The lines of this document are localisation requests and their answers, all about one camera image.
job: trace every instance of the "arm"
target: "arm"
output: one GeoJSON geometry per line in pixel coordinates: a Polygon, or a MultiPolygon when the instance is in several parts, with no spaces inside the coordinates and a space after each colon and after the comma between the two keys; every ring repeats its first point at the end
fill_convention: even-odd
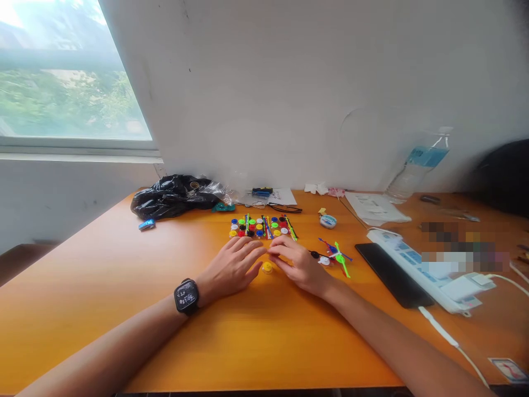
{"type": "Polygon", "coordinates": [[[328,274],[291,238],[275,238],[270,260],[300,288],[324,299],[350,323],[417,396],[494,394],[455,362],[433,348],[394,318],[328,274]],[[279,255],[290,259],[292,266],[279,255]]]}
{"type": "MultiPolygon", "coordinates": [[[[251,238],[231,239],[196,279],[198,306],[242,291],[258,275],[266,252],[251,238]]],[[[131,317],[53,368],[21,391],[18,397],[109,396],[187,320],[176,310],[171,293],[131,317]]]]}

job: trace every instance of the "black bag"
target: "black bag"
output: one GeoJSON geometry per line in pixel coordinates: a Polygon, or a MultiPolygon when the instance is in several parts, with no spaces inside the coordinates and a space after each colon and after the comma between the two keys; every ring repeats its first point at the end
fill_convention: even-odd
{"type": "Polygon", "coordinates": [[[472,196],[498,210],[529,218],[529,140],[489,153],[477,166],[478,192],[472,196]]]}
{"type": "Polygon", "coordinates": [[[131,203],[131,211],[142,220],[173,218],[198,208],[210,210],[220,201],[216,195],[206,193],[210,179],[191,175],[168,175],[148,189],[137,192],[131,203]]]}

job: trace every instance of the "window sill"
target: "window sill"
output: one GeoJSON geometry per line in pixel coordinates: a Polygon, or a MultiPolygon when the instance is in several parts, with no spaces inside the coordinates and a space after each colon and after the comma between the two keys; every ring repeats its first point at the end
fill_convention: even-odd
{"type": "Polygon", "coordinates": [[[96,154],[38,154],[38,153],[0,153],[0,160],[55,161],[81,163],[135,163],[163,164],[161,157],[134,155],[96,155],[96,154]]]}

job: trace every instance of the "small toy airplane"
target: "small toy airplane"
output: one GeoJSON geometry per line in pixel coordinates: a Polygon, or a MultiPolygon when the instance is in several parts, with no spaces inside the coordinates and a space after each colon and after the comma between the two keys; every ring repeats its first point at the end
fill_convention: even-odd
{"type": "Polygon", "coordinates": [[[330,256],[322,256],[320,258],[320,262],[321,264],[325,264],[325,263],[322,263],[321,260],[322,258],[329,258],[330,260],[336,260],[338,261],[338,263],[342,264],[342,267],[343,267],[343,275],[347,278],[351,278],[351,276],[349,275],[349,272],[347,271],[347,267],[346,267],[346,260],[343,258],[344,256],[349,259],[349,261],[353,261],[350,257],[348,257],[346,254],[344,254],[343,252],[340,251],[340,246],[338,245],[337,242],[334,242],[334,245],[335,246],[332,246],[331,244],[329,244],[328,242],[326,242],[325,240],[323,239],[319,239],[321,242],[324,242],[325,244],[327,244],[327,247],[330,251],[330,253],[332,255],[330,256]]]}

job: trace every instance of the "white wall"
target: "white wall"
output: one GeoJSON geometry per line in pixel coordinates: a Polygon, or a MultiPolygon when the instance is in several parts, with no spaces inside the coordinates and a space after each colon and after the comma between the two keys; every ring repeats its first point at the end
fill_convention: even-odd
{"type": "Polygon", "coordinates": [[[500,0],[101,0],[168,172],[383,189],[452,125],[424,190],[527,137],[527,44],[500,0]],[[345,116],[355,108],[344,124],[345,116]]]}
{"type": "Polygon", "coordinates": [[[62,242],[157,179],[152,164],[0,160],[0,254],[35,240],[62,242]]]}

